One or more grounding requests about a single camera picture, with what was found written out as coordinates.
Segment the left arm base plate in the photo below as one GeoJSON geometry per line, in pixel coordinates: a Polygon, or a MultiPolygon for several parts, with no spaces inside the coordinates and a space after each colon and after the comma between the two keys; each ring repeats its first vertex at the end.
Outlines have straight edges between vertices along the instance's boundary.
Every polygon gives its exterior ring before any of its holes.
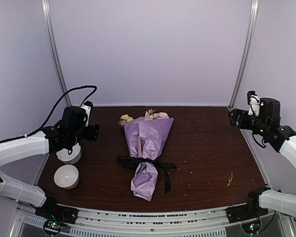
{"type": "Polygon", "coordinates": [[[53,210],[45,207],[35,207],[34,209],[37,216],[61,224],[75,224],[78,216],[78,209],[61,205],[56,205],[53,210]]]}

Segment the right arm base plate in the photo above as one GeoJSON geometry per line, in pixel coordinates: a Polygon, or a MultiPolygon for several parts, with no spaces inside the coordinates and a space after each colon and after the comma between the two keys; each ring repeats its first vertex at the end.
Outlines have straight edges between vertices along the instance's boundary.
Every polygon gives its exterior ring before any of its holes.
{"type": "Polygon", "coordinates": [[[268,209],[264,208],[249,208],[247,204],[239,206],[229,206],[226,210],[226,215],[229,223],[243,222],[251,219],[257,219],[268,214],[268,209]]]}

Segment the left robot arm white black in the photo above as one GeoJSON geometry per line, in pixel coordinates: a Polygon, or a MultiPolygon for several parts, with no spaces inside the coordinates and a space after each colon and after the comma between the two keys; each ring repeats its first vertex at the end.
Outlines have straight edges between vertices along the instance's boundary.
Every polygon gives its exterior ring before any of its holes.
{"type": "MultiPolygon", "coordinates": [[[[82,153],[81,140],[96,141],[99,125],[90,125],[93,105],[66,107],[62,119],[54,126],[44,126],[32,135],[0,141],[0,167],[14,161],[55,153],[65,164],[76,163],[82,153]]],[[[50,219],[61,215],[61,208],[39,186],[30,185],[0,171],[0,196],[41,207],[50,219]]]]}

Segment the pink rose flower stem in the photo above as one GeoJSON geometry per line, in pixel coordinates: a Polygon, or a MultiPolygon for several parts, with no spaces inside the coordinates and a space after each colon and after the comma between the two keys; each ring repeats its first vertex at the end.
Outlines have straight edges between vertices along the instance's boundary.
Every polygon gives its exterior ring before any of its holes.
{"type": "Polygon", "coordinates": [[[154,109],[148,109],[148,119],[156,120],[156,119],[169,119],[169,116],[165,112],[157,113],[154,109]]]}

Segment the purple pink wrapping paper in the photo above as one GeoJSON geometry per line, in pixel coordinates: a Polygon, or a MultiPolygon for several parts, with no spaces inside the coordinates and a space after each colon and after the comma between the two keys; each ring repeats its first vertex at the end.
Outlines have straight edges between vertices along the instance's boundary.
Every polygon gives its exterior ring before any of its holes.
{"type": "Polygon", "coordinates": [[[174,119],[170,117],[149,120],[146,111],[143,117],[126,123],[123,129],[129,151],[128,157],[159,161],[173,122],[174,119]]]}

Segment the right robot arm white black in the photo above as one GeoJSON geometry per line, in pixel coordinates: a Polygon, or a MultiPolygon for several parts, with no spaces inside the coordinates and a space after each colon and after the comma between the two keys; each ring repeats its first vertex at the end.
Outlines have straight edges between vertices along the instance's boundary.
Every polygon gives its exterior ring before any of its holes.
{"type": "MultiPolygon", "coordinates": [[[[281,125],[280,101],[260,98],[254,91],[247,93],[249,110],[233,109],[228,117],[231,126],[250,130],[252,135],[262,137],[259,146],[269,144],[277,153],[286,158],[296,169],[296,131],[288,125],[281,125]]],[[[243,214],[255,217],[261,210],[271,209],[296,218],[296,195],[285,194],[271,188],[259,188],[248,194],[243,214]]]]}

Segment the cream rose flower stem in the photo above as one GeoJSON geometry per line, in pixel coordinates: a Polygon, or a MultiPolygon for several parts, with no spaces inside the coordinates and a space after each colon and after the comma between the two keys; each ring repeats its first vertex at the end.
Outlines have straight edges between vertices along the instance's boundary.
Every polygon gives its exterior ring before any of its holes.
{"type": "Polygon", "coordinates": [[[120,127],[123,127],[126,123],[133,121],[134,119],[129,116],[128,114],[122,115],[120,117],[120,121],[118,122],[118,125],[120,127]]]}

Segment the black printed ribbon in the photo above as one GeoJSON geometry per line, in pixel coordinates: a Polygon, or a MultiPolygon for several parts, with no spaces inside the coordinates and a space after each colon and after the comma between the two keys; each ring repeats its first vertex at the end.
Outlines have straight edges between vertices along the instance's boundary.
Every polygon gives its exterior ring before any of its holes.
{"type": "Polygon", "coordinates": [[[167,170],[176,169],[177,166],[174,163],[128,156],[118,156],[116,161],[126,169],[135,170],[135,176],[131,180],[131,191],[135,196],[148,201],[152,199],[159,169],[165,173],[164,193],[171,191],[172,183],[167,170]]]}

